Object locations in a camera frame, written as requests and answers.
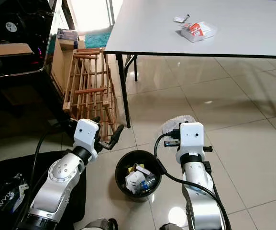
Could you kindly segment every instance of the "black trash bin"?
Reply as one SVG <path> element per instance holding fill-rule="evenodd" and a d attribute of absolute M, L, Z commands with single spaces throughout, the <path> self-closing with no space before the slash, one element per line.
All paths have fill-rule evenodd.
<path fill-rule="evenodd" d="M 142 195 L 133 194 L 125 186 L 125 177 L 128 175 L 128 168 L 132 167 L 135 163 L 144 164 L 144 167 L 151 171 L 157 177 L 157 184 L 151 190 Z M 161 182 L 161 173 L 153 154 L 144 150 L 134 150 L 125 154 L 119 160 L 115 169 L 115 181 L 119 189 L 131 200 L 136 202 L 144 202 L 148 200 L 149 195 L 151 195 L 159 186 Z"/>

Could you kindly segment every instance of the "wooden rack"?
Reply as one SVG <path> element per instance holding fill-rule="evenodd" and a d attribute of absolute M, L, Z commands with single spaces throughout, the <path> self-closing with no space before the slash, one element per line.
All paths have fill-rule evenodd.
<path fill-rule="evenodd" d="M 116 130 L 117 103 L 103 48 L 78 49 L 73 53 L 63 110 L 77 120 L 100 116 L 100 135 L 104 139 Z"/>

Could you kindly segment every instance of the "tiled floor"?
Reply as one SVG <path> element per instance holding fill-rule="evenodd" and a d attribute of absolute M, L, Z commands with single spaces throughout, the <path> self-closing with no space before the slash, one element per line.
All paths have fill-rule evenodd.
<path fill-rule="evenodd" d="M 117 64 L 110 68 L 125 122 Z M 178 115 L 192 115 L 205 127 L 213 177 L 233 230 L 276 229 L 276 60 L 211 57 L 138 57 L 127 79 L 132 128 L 111 152 L 87 167 L 87 203 L 76 229 L 101 218 L 116 218 L 121 230 L 159 230 L 174 221 L 187 230 L 181 185 L 163 177 L 145 203 L 129 200 L 116 186 L 115 166 L 131 150 L 152 152 L 159 127 Z M 38 137 L 0 141 L 0 160 L 32 154 Z M 70 148 L 65 134 L 48 138 L 42 151 Z M 160 158 L 181 176 L 175 149 L 160 148 Z"/>

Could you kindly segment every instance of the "tabletop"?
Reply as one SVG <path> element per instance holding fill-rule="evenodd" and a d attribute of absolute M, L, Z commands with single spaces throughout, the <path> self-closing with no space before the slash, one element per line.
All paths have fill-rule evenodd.
<path fill-rule="evenodd" d="M 214 37 L 192 43 L 175 16 L 207 22 Z M 106 53 L 276 58 L 276 0 L 124 0 Z"/>

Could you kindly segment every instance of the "black table leg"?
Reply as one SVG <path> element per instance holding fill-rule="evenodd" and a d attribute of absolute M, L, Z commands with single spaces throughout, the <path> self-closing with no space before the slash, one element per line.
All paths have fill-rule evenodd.
<path fill-rule="evenodd" d="M 125 73 L 124 73 L 123 57 L 122 57 L 122 54 L 116 54 L 115 57 L 118 61 L 118 66 L 119 66 L 119 74 L 120 74 L 120 80 L 121 80 L 121 88 L 122 88 L 126 123 L 127 123 L 127 127 L 130 128 L 129 108 L 128 108 L 127 92 L 126 92 L 126 77 L 125 77 Z"/>
<path fill-rule="evenodd" d="M 133 66 L 134 66 L 134 80 L 138 81 L 138 77 L 137 77 L 137 55 L 135 55 L 135 58 L 133 60 Z"/>

